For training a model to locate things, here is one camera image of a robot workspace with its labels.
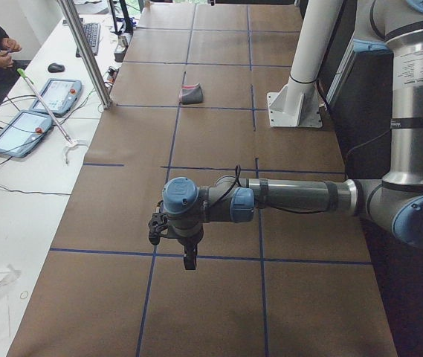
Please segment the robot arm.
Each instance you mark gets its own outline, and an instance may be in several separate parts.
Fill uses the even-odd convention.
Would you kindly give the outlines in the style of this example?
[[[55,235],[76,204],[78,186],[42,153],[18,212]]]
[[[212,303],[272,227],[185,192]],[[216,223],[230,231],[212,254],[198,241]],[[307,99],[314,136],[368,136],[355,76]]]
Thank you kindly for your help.
[[[423,1],[360,1],[355,43],[393,53],[390,170],[383,178],[289,181],[223,176],[212,187],[168,181],[149,221],[149,241],[176,239],[196,268],[206,222],[249,222],[257,208],[360,215],[423,248]]]

